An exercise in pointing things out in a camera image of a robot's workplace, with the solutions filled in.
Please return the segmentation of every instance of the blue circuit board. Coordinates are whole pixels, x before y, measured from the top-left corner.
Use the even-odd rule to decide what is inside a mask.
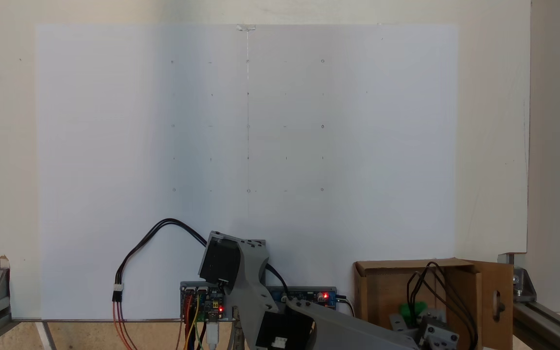
[[[279,303],[284,303],[282,299],[284,288],[281,286],[268,286],[267,290],[271,298]],[[299,300],[317,303],[327,308],[336,310],[336,288],[335,287],[289,287],[289,297]]]

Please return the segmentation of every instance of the white connector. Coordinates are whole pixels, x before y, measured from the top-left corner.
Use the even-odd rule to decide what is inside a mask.
[[[209,349],[215,350],[217,343],[220,343],[220,323],[207,322],[207,344]]]

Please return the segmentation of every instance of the plywood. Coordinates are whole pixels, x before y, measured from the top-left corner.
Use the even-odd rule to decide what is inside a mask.
[[[0,255],[17,271],[13,314],[40,317],[34,26],[45,22],[456,24],[464,116],[457,129],[456,256],[495,261],[524,251],[530,0],[334,0],[325,8],[284,0],[0,1]]]

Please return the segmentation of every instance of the connector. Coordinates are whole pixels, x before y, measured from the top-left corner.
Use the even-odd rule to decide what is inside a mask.
[[[124,285],[114,283],[114,293],[111,296],[111,301],[113,303],[122,303],[123,290],[124,290]]]
[[[115,290],[114,293],[111,296],[111,301],[113,303],[122,303],[123,301],[123,293],[122,291],[117,291]]]
[[[220,324],[217,322],[207,322],[207,344],[209,349],[217,348],[220,343]]]

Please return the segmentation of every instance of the cardboard box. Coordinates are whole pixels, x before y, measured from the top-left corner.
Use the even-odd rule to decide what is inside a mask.
[[[469,307],[478,328],[478,346],[496,350],[513,347],[513,265],[463,261],[461,259],[434,259],[461,299]],[[354,264],[356,317],[391,329],[389,315],[399,312],[407,303],[407,281],[415,271],[422,272],[430,261],[368,261]],[[418,278],[410,285],[410,291]],[[446,300],[444,289],[433,273],[425,281]],[[416,301],[426,301],[429,308],[447,310],[424,286]],[[451,310],[447,310],[448,326],[459,334],[457,348],[468,349],[469,332]]]

